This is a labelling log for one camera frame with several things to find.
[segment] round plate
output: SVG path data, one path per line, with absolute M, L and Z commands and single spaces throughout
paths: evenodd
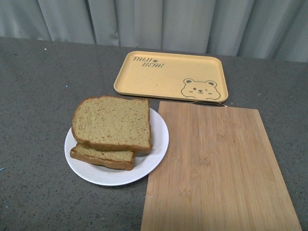
M 149 154 L 136 153 L 135 167 L 131 171 L 92 165 L 71 158 L 70 150 L 77 144 L 71 128 L 67 133 L 64 144 L 66 160 L 77 175 L 94 184 L 116 186 L 139 180 L 156 168 L 164 158 L 169 144 L 169 132 L 166 123 L 152 108 L 150 108 L 150 124 L 152 151 Z

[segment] sliced bread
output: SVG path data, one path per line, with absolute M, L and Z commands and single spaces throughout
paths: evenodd
M 71 158 L 115 169 L 134 168 L 135 153 L 131 151 L 104 151 L 91 148 L 80 143 L 70 151 Z
M 73 115 L 72 133 L 77 142 L 92 148 L 149 153 L 150 102 L 113 96 L 87 98 Z

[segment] wood grain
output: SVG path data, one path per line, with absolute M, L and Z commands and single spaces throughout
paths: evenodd
M 169 147 L 150 173 L 142 231 L 299 231 L 258 110 L 161 102 Z

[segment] bear cartoon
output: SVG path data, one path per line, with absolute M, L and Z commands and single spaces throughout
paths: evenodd
M 187 78 L 184 83 L 181 93 L 187 98 L 202 100 L 217 100 L 220 98 L 220 93 L 216 89 L 217 83 L 212 80 L 201 82 Z

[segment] rectangular tray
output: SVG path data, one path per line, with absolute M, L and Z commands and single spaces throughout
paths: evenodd
M 133 51 L 114 88 L 123 95 L 185 101 L 221 103 L 228 97 L 221 61 L 197 55 Z

